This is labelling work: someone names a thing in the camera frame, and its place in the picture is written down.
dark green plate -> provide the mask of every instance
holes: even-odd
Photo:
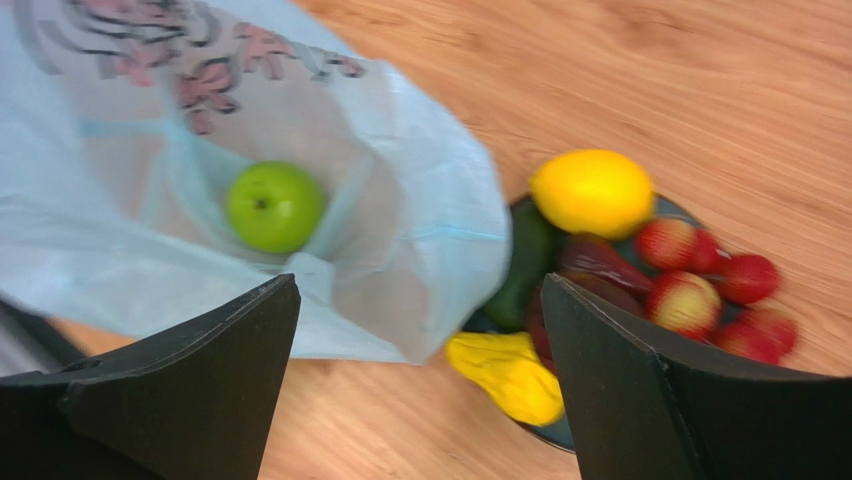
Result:
[[[522,202],[527,200],[528,197],[524,197],[518,202]],[[656,202],[656,216],[657,217],[677,217],[681,218],[696,227],[702,227],[701,223],[695,219],[692,215],[690,215],[686,210],[679,207],[677,204],[672,202],[671,200],[658,195]],[[639,255],[636,252],[636,248],[634,246],[633,238],[628,238],[627,240],[617,242],[613,244],[615,249],[621,254],[622,257],[627,259],[630,263],[638,267],[640,270],[645,272],[647,275],[653,278],[655,272],[649,269],[646,265],[644,265],[639,260]],[[742,310],[741,307],[737,307],[733,304],[726,304],[725,311],[722,316],[722,323],[731,322],[734,317]],[[482,333],[502,333],[499,331],[497,326],[491,319],[488,318],[488,315],[485,314],[482,309],[477,310],[474,314],[468,319],[467,323],[465,323],[463,327],[464,331],[468,332],[482,332]],[[569,452],[574,452],[574,438],[571,435],[571,427],[568,425],[568,419],[565,415],[562,416],[561,419],[556,421],[556,423],[547,425],[545,427],[534,427],[532,425],[520,424],[524,429],[540,438],[546,443],[553,445],[554,447],[560,448],[562,450],[566,450]]]

yellow bell pepper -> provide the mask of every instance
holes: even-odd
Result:
[[[446,355],[509,417],[538,427],[562,417],[559,381],[541,365],[528,333],[460,332],[447,343]]]

lemon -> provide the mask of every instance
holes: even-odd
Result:
[[[550,223],[609,240],[629,236],[654,210],[650,175],[608,150],[578,150],[550,160],[530,179],[530,190]]]

light blue plastic bag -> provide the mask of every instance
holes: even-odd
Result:
[[[31,308],[143,337],[293,272],[294,357],[422,363],[502,280],[486,149],[285,0],[6,1],[0,44],[0,290]],[[333,192],[290,257],[223,217],[268,159]]]

wooden table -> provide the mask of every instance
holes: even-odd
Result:
[[[785,273],[788,366],[852,374],[852,3],[298,0],[488,145],[509,198],[552,156],[622,152]],[[92,352],[126,340],[68,325]],[[293,361],[261,479],[577,479],[439,355]]]

